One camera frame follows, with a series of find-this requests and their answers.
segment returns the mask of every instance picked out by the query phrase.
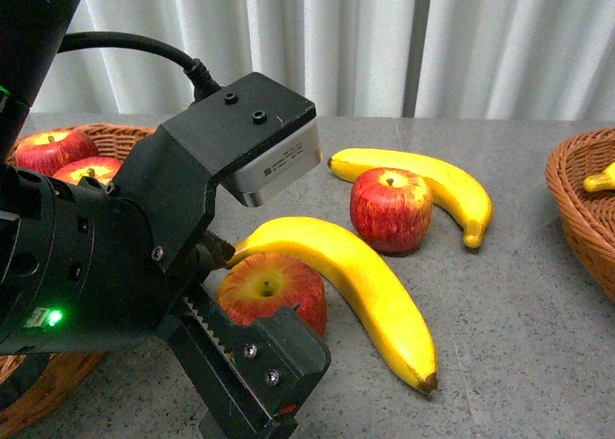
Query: apple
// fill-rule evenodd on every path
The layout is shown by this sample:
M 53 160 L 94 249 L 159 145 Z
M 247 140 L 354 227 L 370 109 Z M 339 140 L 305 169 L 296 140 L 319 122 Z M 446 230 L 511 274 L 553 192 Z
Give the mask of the apple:
M 220 283 L 217 301 L 242 326 L 257 317 L 273 316 L 280 306 L 299 305 L 299 317 L 319 335 L 325 334 L 325 284 L 296 256 L 262 252 L 244 258 Z
M 98 156 L 98 148 L 79 129 L 52 130 L 24 136 L 14 156 L 18 167 L 51 177 L 67 163 Z
M 66 183 L 79 184 L 82 177 L 95 178 L 102 184 L 110 182 L 122 161 L 116 158 L 95 157 L 75 160 L 54 173 L 53 177 Z
M 433 196 L 425 180 L 395 168 L 372 168 L 353 183 L 350 217 L 374 250 L 403 254 L 416 249 L 431 223 Z

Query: brown basket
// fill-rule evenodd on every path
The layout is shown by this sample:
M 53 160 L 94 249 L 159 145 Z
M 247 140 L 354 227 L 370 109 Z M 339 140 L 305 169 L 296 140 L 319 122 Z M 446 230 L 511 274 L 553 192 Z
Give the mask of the brown basket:
M 124 160 L 144 136 L 154 129 L 113 124 L 92 124 L 62 127 L 56 130 L 80 129 L 96 143 L 99 154 Z M 14 149 L 7 163 L 15 165 Z M 35 384 L 17 401 L 0 410 L 0 439 L 10 437 L 52 411 L 101 361 L 104 353 L 52 354 L 47 367 Z M 24 360 L 23 355 L 0 356 L 0 384 L 5 382 Z
M 615 129 L 568 138 L 551 153 L 546 177 L 566 240 L 580 262 L 615 301 L 615 192 L 589 193 L 583 180 L 615 161 Z

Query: granite countertop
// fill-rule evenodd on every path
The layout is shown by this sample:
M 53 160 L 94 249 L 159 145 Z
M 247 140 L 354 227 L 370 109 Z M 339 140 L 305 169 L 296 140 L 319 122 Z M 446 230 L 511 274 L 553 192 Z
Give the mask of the granite countertop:
M 33 114 L 31 133 L 166 116 Z M 386 257 L 421 309 L 439 357 L 430 400 L 387 368 L 357 317 L 327 283 L 332 365 L 297 414 L 293 439 L 610 438 L 615 430 L 615 304 L 568 248 L 545 183 L 551 150 L 589 122 L 319 118 L 325 159 L 349 146 L 428 154 L 457 164 L 490 193 L 494 219 L 477 254 L 434 209 L 420 249 Z M 283 215 L 351 229 L 350 185 L 324 163 L 263 207 L 218 192 L 212 229 L 231 242 Z M 208 279 L 214 289 L 219 277 Z M 195 438 L 206 412 L 171 351 L 156 339 L 105 360 L 17 438 Z

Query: white curtain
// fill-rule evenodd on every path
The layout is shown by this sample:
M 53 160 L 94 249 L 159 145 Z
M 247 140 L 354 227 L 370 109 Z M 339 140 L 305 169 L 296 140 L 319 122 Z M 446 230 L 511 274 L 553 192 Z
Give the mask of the white curtain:
M 201 59 L 223 85 L 257 70 L 320 115 L 400 117 L 415 105 L 416 117 L 615 120 L 615 0 L 430 0 L 416 78 L 414 5 L 82 0 L 69 32 L 157 38 Z M 56 57 L 33 110 L 176 113 L 190 101 L 172 62 L 90 49 Z

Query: banana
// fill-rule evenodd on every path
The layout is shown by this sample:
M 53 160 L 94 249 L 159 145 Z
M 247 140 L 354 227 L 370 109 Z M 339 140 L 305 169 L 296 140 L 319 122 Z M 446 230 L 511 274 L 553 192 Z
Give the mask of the banana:
M 230 265 L 257 252 L 294 255 L 317 270 L 351 306 L 391 370 L 423 393 L 437 390 L 435 345 L 421 312 L 359 237 L 317 218 L 276 218 L 235 245 Z
M 615 162 L 607 166 L 602 172 L 585 178 L 583 187 L 587 192 L 615 189 Z
M 339 178 L 354 182 L 376 167 L 401 168 L 423 177 L 433 202 L 448 211 L 463 228 L 463 242 L 476 249 L 493 217 L 493 205 L 480 183 L 459 167 L 444 160 L 403 151 L 348 148 L 333 155 L 329 168 Z

